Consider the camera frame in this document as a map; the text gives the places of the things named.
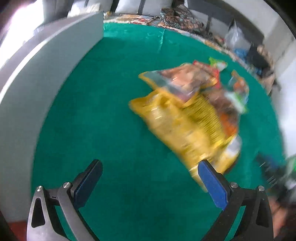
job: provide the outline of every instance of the blue gripper pad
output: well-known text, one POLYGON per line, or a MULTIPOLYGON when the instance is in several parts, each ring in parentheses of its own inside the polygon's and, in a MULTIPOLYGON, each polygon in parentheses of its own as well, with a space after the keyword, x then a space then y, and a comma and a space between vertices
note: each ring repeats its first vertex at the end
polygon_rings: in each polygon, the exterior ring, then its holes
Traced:
POLYGON ((228 203, 227 191, 218 180, 215 169, 211 165, 210 167, 208 165, 210 165, 208 161, 199 162, 197 167, 198 174, 216 207, 224 210, 228 203))

